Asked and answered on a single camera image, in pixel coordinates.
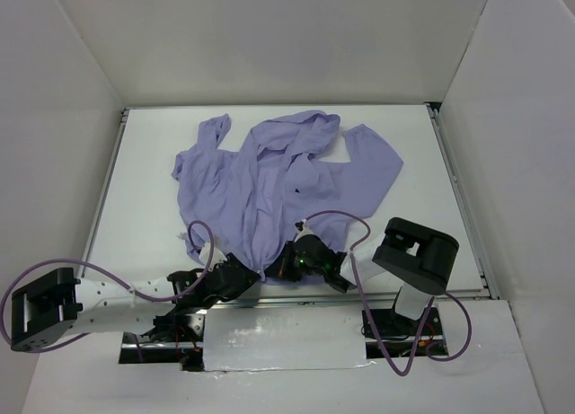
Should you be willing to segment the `lavender zip-up jacket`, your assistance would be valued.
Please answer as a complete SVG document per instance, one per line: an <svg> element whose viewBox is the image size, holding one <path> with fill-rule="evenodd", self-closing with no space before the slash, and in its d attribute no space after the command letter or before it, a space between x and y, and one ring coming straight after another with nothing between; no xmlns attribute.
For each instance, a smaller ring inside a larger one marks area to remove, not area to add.
<svg viewBox="0 0 575 414"><path fill-rule="evenodd" d="M268 119L232 152L220 146L232 128L228 115L201 122L196 144L172 169L182 220L206 223L220 250L259 274L307 216L328 247L342 250L351 216L377 211L403 160L371 128L340 125L321 110Z"/></svg>

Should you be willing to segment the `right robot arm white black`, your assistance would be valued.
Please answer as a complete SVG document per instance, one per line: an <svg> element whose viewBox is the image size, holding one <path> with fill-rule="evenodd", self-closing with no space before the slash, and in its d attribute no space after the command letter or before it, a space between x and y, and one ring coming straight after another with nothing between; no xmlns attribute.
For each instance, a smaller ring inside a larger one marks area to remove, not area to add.
<svg viewBox="0 0 575 414"><path fill-rule="evenodd" d="M400 217L389 220L378 240L353 251L334 251L303 220L265 276L289 282L319 277L347 293L388 272L402 286L391 311L374 313L374 321L382 339L407 339L420 327L430 299L446 293L458 251L459 242L451 235Z"/></svg>

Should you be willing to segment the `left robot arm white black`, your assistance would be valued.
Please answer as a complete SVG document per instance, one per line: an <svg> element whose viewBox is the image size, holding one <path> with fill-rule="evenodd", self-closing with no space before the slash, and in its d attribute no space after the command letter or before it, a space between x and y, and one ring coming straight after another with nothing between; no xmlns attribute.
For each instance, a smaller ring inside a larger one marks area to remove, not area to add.
<svg viewBox="0 0 575 414"><path fill-rule="evenodd" d="M79 278L71 267L53 269L4 297L11 305L5 334L13 351L37 353L63 338L98 332L164 341L192 314L233 301L259 279L233 254L218 255L208 271L176 271L134 284Z"/></svg>

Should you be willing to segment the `silver foil tape panel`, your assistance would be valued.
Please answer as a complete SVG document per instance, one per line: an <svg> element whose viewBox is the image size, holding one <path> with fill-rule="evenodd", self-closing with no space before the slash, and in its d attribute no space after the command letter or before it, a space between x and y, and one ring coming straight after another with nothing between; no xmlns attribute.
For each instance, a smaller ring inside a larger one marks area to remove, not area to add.
<svg viewBox="0 0 575 414"><path fill-rule="evenodd" d="M209 372L352 369L369 364L356 305L208 311Z"/></svg>

